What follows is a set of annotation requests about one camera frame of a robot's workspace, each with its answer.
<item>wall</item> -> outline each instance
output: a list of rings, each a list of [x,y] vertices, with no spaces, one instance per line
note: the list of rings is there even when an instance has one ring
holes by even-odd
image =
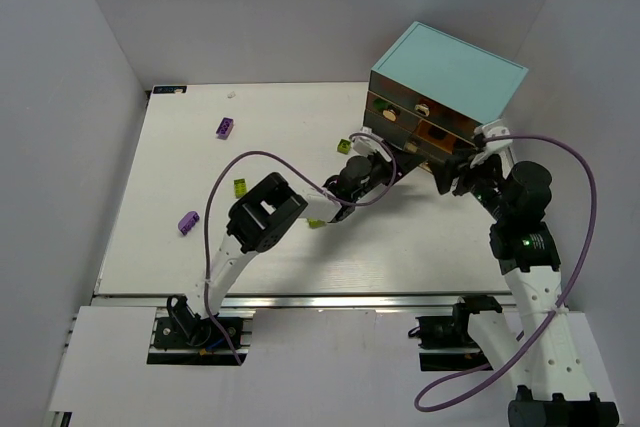
[[[154,83],[367,80],[420,20],[513,57],[544,0],[97,0]]]
[[[144,93],[94,0],[0,0],[0,417],[40,425]]]
[[[591,163],[598,226],[572,306],[584,309],[629,425],[640,425],[640,0],[547,0],[516,61],[531,70],[507,116],[516,131],[558,137]],[[532,142],[520,158],[554,175],[549,209],[565,275],[588,217],[584,174],[571,157]]]

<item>purple block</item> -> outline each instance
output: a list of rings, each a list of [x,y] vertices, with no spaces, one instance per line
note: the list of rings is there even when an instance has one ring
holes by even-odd
[[[182,235],[187,235],[187,232],[189,232],[199,220],[200,216],[196,211],[192,210],[191,212],[187,212],[187,215],[178,222],[178,230],[182,232]]]
[[[222,119],[222,122],[220,122],[220,126],[218,127],[218,130],[216,130],[216,134],[218,134],[218,138],[226,140],[231,133],[231,129],[233,129],[233,119],[225,117]]]

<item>tabletop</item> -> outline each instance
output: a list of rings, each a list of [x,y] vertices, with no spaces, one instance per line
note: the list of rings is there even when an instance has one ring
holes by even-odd
[[[203,216],[229,161],[266,150],[322,184],[348,159],[336,147],[360,129],[366,92],[366,83],[319,83],[190,85],[152,94],[96,293],[190,292],[204,273],[203,222],[186,236],[177,224],[192,210]],[[227,140],[216,137],[223,117],[234,120]],[[294,190],[305,185],[267,158],[249,157],[231,170],[213,201],[212,248],[235,201],[234,179],[250,189],[274,171]],[[248,265],[231,294],[507,292],[489,248],[490,225],[475,199],[438,195],[431,175],[416,169],[339,224],[311,229],[298,220]]]

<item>green block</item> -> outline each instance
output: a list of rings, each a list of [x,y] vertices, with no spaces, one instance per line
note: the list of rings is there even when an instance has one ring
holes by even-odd
[[[348,154],[351,150],[351,142],[345,139],[340,139],[340,143],[338,144],[338,152],[341,154]]]
[[[236,199],[239,199],[247,193],[247,183],[244,179],[236,179],[233,181],[233,190],[236,194]]]
[[[325,225],[327,225],[327,223],[322,220],[307,219],[307,222],[309,222],[309,227],[311,227],[312,229],[317,229],[319,227],[324,227]]]

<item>light blue panel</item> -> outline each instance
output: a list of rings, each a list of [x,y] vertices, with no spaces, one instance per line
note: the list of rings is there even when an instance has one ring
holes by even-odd
[[[467,117],[500,117],[527,69],[414,22],[372,69]]]

